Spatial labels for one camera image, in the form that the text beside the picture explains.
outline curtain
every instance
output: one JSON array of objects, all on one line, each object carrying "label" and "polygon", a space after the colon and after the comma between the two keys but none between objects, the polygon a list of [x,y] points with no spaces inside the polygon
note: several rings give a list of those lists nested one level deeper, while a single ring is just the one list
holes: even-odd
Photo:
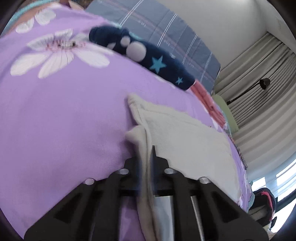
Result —
[{"label": "curtain", "polygon": [[224,68],[214,90],[225,101],[258,85],[229,108],[239,126],[233,138],[248,165],[249,180],[272,172],[296,152],[296,55],[267,33]]}]

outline lamp shade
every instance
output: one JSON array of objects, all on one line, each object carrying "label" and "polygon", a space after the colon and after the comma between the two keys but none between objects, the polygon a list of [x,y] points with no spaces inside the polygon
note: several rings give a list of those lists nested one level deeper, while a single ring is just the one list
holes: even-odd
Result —
[{"label": "lamp shade", "polygon": [[270,79],[269,78],[261,79],[259,83],[261,88],[266,90],[266,88],[270,85]]}]

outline silver bolt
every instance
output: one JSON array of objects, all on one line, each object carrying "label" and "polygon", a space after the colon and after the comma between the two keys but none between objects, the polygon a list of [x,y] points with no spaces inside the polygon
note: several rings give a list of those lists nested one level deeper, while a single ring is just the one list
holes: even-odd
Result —
[{"label": "silver bolt", "polygon": [[208,178],[206,178],[206,177],[201,177],[201,178],[200,178],[200,182],[201,182],[202,184],[208,184],[208,183],[210,183],[211,181],[210,181]]},{"label": "silver bolt", "polygon": [[129,173],[129,170],[126,168],[121,168],[120,170],[117,171],[117,173],[121,175],[126,175]]},{"label": "silver bolt", "polygon": [[88,178],[84,181],[84,184],[86,185],[93,185],[94,184],[94,179],[93,178]]},{"label": "silver bolt", "polygon": [[174,169],[172,169],[172,168],[166,168],[165,173],[166,174],[174,174],[174,173],[176,173],[176,171]]}]

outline purple bed sheet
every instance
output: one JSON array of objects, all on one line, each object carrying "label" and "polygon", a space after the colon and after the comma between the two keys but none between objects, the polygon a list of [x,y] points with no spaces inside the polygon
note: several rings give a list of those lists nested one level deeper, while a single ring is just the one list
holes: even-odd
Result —
[{"label": "purple bed sheet", "polygon": [[[125,141],[134,125],[128,94],[223,131],[191,92],[87,42],[91,27],[107,23],[102,17],[59,4],[38,14],[0,39],[0,207],[21,237],[85,179],[106,178],[135,155]],[[229,143],[246,210],[251,191]],[[131,198],[123,200],[120,240],[144,240]]]}]

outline red folded clothing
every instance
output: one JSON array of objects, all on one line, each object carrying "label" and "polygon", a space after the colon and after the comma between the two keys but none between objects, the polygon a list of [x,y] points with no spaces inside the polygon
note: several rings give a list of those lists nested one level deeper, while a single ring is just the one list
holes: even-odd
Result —
[{"label": "red folded clothing", "polygon": [[190,89],[203,103],[210,116],[213,117],[213,119],[221,126],[221,128],[223,128],[226,122],[224,116],[217,108],[212,97],[209,95],[204,86],[198,80],[195,80],[194,85],[192,85]]}]

